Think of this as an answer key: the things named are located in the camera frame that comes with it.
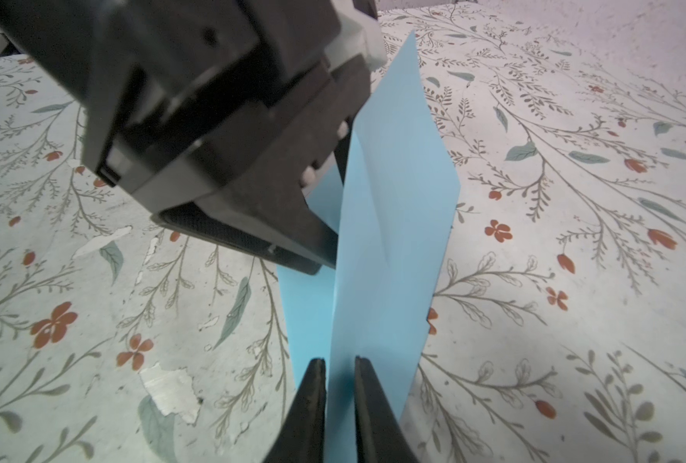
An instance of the orange flower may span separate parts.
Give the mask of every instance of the orange flower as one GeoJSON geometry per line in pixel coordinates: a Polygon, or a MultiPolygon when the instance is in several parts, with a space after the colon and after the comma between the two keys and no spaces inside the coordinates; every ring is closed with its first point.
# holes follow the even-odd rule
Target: orange flower
{"type": "Polygon", "coordinates": [[[37,335],[34,338],[36,349],[42,349],[48,342],[52,341],[54,344],[65,337],[68,325],[78,318],[77,313],[68,312],[68,309],[70,309],[70,302],[63,302],[52,311],[49,319],[37,321],[32,325],[30,334],[37,335]]]}
{"type": "Polygon", "coordinates": [[[549,419],[556,418],[556,410],[554,410],[554,407],[552,407],[549,402],[537,400],[536,408],[539,410],[539,413],[541,413],[543,416],[546,416],[549,419]]]}
{"type": "Polygon", "coordinates": [[[636,159],[626,159],[623,163],[626,164],[626,167],[634,172],[644,173],[647,171],[647,166],[645,166],[643,162],[636,159]]]}
{"type": "Polygon", "coordinates": [[[22,264],[24,264],[25,267],[29,267],[32,262],[34,262],[35,257],[36,254],[34,254],[34,251],[29,251],[28,253],[24,254],[24,260],[22,261],[22,264]]]}
{"type": "Polygon", "coordinates": [[[652,228],[647,233],[647,236],[649,236],[649,239],[652,240],[655,245],[659,244],[672,250],[674,250],[675,246],[677,246],[677,242],[672,239],[672,236],[670,236],[669,233],[663,232],[662,230],[655,230],[652,228]]]}
{"type": "Polygon", "coordinates": [[[491,227],[485,228],[485,235],[495,235],[495,239],[498,243],[502,243],[506,239],[513,239],[513,235],[511,233],[508,233],[510,232],[510,227],[508,227],[507,225],[501,224],[496,220],[490,221],[490,225],[491,227]]]}
{"type": "Polygon", "coordinates": [[[120,367],[127,363],[127,360],[132,358],[132,369],[137,371],[140,369],[142,364],[145,362],[145,356],[142,355],[143,352],[153,348],[153,342],[150,339],[145,339],[142,343],[140,339],[142,337],[139,334],[135,334],[130,338],[130,352],[120,352],[116,356],[116,366],[120,367]]]}
{"type": "Polygon", "coordinates": [[[434,327],[433,324],[431,323],[431,320],[435,320],[437,318],[438,318],[438,312],[437,311],[433,310],[433,308],[428,310],[428,318],[427,319],[428,319],[428,324],[431,326],[431,328],[428,330],[428,334],[436,334],[437,333],[436,327],[434,327]]]}
{"type": "Polygon", "coordinates": [[[572,262],[572,259],[564,254],[559,254],[556,256],[556,260],[559,261],[561,268],[568,270],[572,274],[574,273],[574,262],[572,262]]]}
{"type": "Polygon", "coordinates": [[[554,291],[554,289],[551,287],[546,288],[546,292],[551,294],[551,296],[546,298],[549,300],[549,304],[551,304],[551,305],[557,304],[561,310],[564,310],[565,312],[567,311],[567,305],[562,301],[566,301],[567,299],[570,299],[570,296],[567,296],[564,293],[564,291],[560,291],[559,295],[557,295],[556,291],[554,291]]]}

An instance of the folded blue paper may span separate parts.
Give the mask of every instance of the folded blue paper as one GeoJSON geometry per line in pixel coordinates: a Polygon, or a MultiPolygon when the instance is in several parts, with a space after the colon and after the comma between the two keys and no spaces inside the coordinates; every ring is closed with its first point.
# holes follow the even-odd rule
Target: folded blue paper
{"type": "Polygon", "coordinates": [[[392,411],[402,414],[458,198],[411,34],[353,123],[345,187],[331,169],[308,197],[338,231],[337,269],[310,276],[279,268],[296,384],[311,358],[328,366],[327,463],[357,459],[356,356],[372,361],[392,411]]]}

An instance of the tablecloth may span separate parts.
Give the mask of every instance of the tablecloth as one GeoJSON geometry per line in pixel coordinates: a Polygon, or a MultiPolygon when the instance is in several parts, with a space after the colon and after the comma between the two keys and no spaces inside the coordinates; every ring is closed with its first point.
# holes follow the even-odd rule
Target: tablecloth
{"type": "MultiPolygon", "coordinates": [[[[379,21],[461,180],[418,458],[686,461],[686,95],[479,5],[379,21]]],[[[0,59],[0,461],[260,461],[294,394],[274,266],[154,226],[80,165],[86,118],[0,59]]]]}

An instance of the white plastic part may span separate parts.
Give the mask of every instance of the white plastic part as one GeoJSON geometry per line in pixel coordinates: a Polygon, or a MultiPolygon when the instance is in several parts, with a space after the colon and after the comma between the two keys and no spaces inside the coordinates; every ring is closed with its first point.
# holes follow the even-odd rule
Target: white plastic part
{"type": "Polygon", "coordinates": [[[325,48],[330,68],[338,68],[358,54],[364,57],[369,70],[375,70],[386,64],[387,52],[379,23],[354,8],[352,0],[330,1],[341,22],[340,34],[325,48]]]}

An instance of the table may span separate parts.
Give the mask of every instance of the table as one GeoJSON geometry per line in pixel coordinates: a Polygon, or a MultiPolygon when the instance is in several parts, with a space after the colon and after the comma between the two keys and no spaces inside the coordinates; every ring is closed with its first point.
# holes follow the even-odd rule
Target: table
{"type": "MultiPolygon", "coordinates": [[[[418,457],[686,461],[686,95],[479,5],[380,22],[461,179],[418,457]]],[[[274,266],[154,226],[80,165],[86,118],[0,59],[0,461],[260,461],[294,394],[274,266]]]]}

